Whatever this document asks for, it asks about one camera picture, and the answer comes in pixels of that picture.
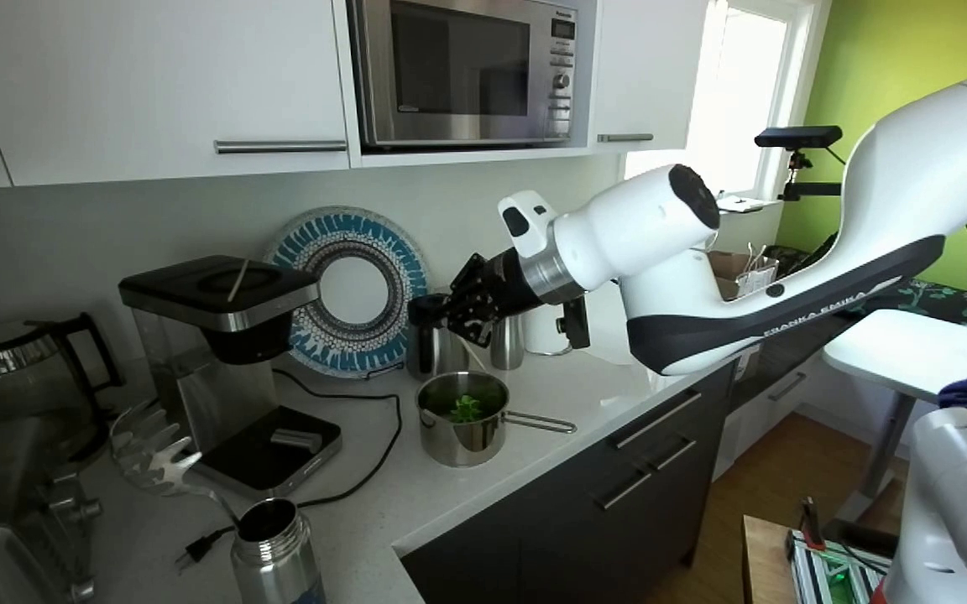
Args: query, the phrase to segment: plate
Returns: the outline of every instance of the plate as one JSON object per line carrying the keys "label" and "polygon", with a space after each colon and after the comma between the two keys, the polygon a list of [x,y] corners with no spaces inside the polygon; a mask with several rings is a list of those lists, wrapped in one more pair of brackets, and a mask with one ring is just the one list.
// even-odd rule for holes
{"label": "plate", "polygon": [[300,213],[264,259],[319,281],[319,297],[293,313],[289,351],[304,364],[364,379],[408,363],[408,302],[426,296],[426,269],[391,218],[316,209]]}

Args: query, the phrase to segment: wall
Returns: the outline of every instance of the wall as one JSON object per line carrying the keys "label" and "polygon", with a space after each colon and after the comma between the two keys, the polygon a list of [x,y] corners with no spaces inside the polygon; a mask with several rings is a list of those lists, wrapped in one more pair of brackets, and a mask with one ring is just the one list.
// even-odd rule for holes
{"label": "wall", "polygon": [[[883,115],[967,76],[967,3],[844,0],[834,3],[807,124],[844,124],[851,155]],[[841,165],[814,149],[811,180],[835,180]],[[834,198],[786,209],[778,242],[816,248],[841,223]],[[967,288],[967,236],[956,232],[925,279]]]}
{"label": "wall", "polygon": [[579,209],[615,175],[615,158],[574,158],[0,190],[0,319],[88,309],[111,347],[138,356],[118,302],[123,276],[212,252],[262,255],[287,220],[319,205],[392,218],[448,285],[471,252],[507,248],[495,213],[503,194],[535,186],[555,209]]}

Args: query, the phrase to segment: green wall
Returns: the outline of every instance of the green wall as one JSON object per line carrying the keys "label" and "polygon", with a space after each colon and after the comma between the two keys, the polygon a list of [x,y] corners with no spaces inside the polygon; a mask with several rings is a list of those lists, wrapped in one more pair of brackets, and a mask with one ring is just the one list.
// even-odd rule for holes
{"label": "green wall", "polygon": [[[807,124],[841,124],[851,155],[878,117],[967,76],[967,0],[834,0]],[[841,180],[844,166],[811,149],[804,180]],[[778,242],[816,248],[841,223],[835,198],[807,198],[784,213]],[[956,232],[930,281],[967,288],[967,236]]]}

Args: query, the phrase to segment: cabinet handle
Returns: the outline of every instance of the cabinet handle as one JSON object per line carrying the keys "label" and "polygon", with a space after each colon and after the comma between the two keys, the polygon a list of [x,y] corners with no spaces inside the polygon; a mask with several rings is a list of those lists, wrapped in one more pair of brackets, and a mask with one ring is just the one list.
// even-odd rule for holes
{"label": "cabinet handle", "polygon": [[674,454],[668,454],[663,463],[656,463],[656,474],[668,469],[674,460],[683,460],[690,450],[694,450],[694,439],[685,439]]}
{"label": "cabinet handle", "polygon": [[656,141],[653,129],[635,129],[635,133],[597,133],[595,141],[600,144],[635,144],[635,141]]}
{"label": "cabinet handle", "polygon": [[807,375],[811,375],[811,373],[793,373],[793,383],[786,383],[786,387],[778,387],[775,391],[769,391],[769,399],[775,401],[775,399],[790,396],[790,388],[797,388]]}
{"label": "cabinet handle", "polygon": [[635,431],[628,431],[625,439],[617,439],[615,450],[625,450],[631,441],[638,441],[645,431],[657,428],[663,421],[668,421],[673,417],[680,417],[683,408],[690,408],[693,401],[697,401],[701,391],[693,388],[683,401],[674,401],[673,408],[664,408],[663,417],[656,417],[653,421],[638,425]]}
{"label": "cabinet handle", "polygon": [[319,155],[346,147],[346,141],[216,141],[216,155]]}
{"label": "cabinet handle", "polygon": [[617,491],[610,500],[605,500],[600,506],[610,511],[617,506],[625,495],[638,492],[645,484],[653,478],[653,474],[642,474],[638,478],[631,478],[625,491]]}

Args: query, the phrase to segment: window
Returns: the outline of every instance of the window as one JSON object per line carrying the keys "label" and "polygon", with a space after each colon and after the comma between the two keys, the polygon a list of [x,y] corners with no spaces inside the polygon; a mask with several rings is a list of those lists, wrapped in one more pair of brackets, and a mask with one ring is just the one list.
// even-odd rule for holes
{"label": "window", "polygon": [[831,0],[711,0],[685,149],[631,149],[625,176],[693,165],[720,198],[775,198],[784,149],[757,147],[769,124],[804,124]]}

